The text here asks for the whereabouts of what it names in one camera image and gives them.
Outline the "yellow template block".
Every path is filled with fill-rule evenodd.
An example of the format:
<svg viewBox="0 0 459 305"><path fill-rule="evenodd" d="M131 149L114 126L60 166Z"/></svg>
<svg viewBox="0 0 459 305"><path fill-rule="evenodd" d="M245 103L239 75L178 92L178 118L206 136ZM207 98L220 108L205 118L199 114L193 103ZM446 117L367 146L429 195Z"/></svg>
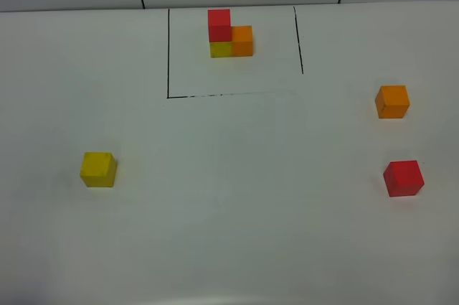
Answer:
<svg viewBox="0 0 459 305"><path fill-rule="evenodd" d="M210 42L209 48L211 58L232 57L231 42Z"/></svg>

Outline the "orange template block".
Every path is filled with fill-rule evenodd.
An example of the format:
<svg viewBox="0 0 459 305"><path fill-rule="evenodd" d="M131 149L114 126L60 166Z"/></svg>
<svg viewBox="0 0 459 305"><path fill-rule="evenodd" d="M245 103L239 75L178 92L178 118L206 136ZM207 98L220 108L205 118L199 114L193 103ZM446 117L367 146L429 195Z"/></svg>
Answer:
<svg viewBox="0 0 459 305"><path fill-rule="evenodd" d="M254 42L251 26L232 27L232 56L251 57L254 54Z"/></svg>

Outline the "red template block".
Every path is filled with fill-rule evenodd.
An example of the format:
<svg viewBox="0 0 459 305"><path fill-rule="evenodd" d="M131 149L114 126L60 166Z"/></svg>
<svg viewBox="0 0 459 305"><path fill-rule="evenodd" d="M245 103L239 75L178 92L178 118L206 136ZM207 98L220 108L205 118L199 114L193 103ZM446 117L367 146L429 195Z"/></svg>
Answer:
<svg viewBox="0 0 459 305"><path fill-rule="evenodd" d="M232 40L229 9L209 9L207 11L207 18L210 42L230 42Z"/></svg>

